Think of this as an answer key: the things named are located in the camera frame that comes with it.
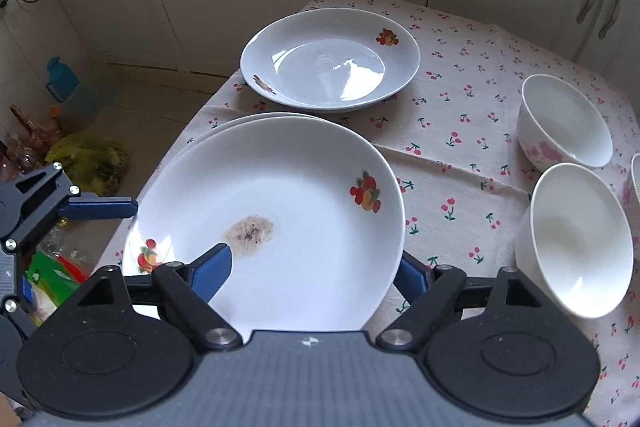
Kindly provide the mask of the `large white fruit plate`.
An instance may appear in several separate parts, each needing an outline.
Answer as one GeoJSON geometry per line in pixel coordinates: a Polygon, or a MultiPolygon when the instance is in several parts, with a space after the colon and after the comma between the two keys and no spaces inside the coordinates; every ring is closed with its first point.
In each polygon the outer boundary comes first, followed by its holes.
{"type": "Polygon", "coordinates": [[[179,152],[175,153],[174,156],[171,156],[171,158],[167,162],[165,162],[164,167],[167,167],[171,163],[171,161],[176,161],[181,156],[186,155],[186,153],[190,152],[190,150],[192,150],[192,148],[196,147],[198,144],[200,144],[200,143],[206,141],[207,139],[211,138],[216,133],[223,132],[224,130],[231,129],[232,127],[239,126],[240,124],[246,124],[247,122],[258,121],[258,120],[263,120],[263,119],[267,119],[267,118],[286,117],[286,116],[306,117],[306,118],[316,118],[316,119],[318,119],[318,117],[316,117],[316,116],[306,115],[306,114],[303,114],[303,113],[293,113],[293,112],[260,113],[260,114],[247,115],[247,116],[242,116],[242,117],[239,117],[239,118],[235,118],[235,119],[232,119],[232,120],[230,120],[228,122],[225,122],[224,124],[220,124],[218,127],[214,128],[214,129],[210,129],[210,130],[206,131],[205,133],[203,133],[202,135],[197,136],[196,138],[194,138],[192,141],[190,141],[188,144],[186,144],[186,146],[183,147],[182,150],[179,150],[179,152]]]}

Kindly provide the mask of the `stained white fruit plate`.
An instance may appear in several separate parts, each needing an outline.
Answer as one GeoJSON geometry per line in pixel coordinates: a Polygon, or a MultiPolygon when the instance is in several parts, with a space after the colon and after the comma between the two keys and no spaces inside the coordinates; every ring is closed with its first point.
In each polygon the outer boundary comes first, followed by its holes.
{"type": "Polygon", "coordinates": [[[361,135],[306,117],[247,122],[192,148],[146,190],[122,255],[138,275],[218,243],[232,272],[214,310],[256,329],[360,329],[382,303],[405,243],[392,168],[361,135]]]}

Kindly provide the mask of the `yellow green plastic bag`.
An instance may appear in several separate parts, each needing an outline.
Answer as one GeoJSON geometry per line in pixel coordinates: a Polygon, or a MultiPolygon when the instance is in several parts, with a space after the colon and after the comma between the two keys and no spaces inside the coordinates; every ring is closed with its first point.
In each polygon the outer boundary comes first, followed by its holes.
{"type": "Polygon", "coordinates": [[[51,146],[48,164],[59,162],[67,176],[83,192],[115,195],[129,168],[124,144],[87,132],[64,136],[51,146]]]}

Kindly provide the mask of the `small white fruit plate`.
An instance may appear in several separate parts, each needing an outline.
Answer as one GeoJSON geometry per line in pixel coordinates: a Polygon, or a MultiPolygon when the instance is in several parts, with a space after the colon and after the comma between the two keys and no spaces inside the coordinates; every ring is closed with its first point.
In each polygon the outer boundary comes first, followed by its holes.
{"type": "Polygon", "coordinates": [[[420,66],[420,46],[405,27],[355,8],[280,18],[258,31],[240,57],[240,72],[257,94],[321,113],[381,102],[405,89],[420,66]]]}

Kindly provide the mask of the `cherry print tablecloth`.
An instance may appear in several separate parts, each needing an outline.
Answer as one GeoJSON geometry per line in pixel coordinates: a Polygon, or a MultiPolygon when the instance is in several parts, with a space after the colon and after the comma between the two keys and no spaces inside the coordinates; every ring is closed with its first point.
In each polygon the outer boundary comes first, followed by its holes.
{"type": "MultiPolygon", "coordinates": [[[[598,175],[623,195],[639,153],[639,123],[623,92],[601,76],[499,26],[407,2],[312,0],[303,10],[334,6],[396,20],[420,46],[421,69],[406,89],[350,115],[326,116],[382,147],[404,194],[406,246],[426,265],[447,263],[480,277],[513,265],[513,237],[539,176],[515,138],[521,84],[536,72],[568,81],[597,106],[614,148],[598,175]]],[[[244,114],[277,110],[287,109],[255,94],[236,72],[186,125],[142,194],[200,136],[244,114]]],[[[601,361],[588,418],[601,426],[639,422],[639,261],[622,304],[576,324],[601,361]]]]}

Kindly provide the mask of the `white floral bowl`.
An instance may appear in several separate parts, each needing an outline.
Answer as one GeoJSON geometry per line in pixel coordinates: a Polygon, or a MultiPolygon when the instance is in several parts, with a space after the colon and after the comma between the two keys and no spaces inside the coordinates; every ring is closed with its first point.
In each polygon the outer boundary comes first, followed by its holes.
{"type": "Polygon", "coordinates": [[[591,170],[570,162],[550,167],[536,183],[516,234],[515,264],[574,317],[611,313],[634,271],[620,202],[591,170]]]}

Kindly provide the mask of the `blue plastic jug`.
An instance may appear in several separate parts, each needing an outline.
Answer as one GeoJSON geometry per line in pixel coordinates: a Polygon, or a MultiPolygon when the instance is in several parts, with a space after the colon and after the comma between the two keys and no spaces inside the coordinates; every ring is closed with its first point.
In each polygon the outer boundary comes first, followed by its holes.
{"type": "Polygon", "coordinates": [[[96,113],[96,96],[80,82],[70,66],[56,56],[47,62],[46,71],[46,89],[54,98],[56,116],[84,120],[96,113]]]}

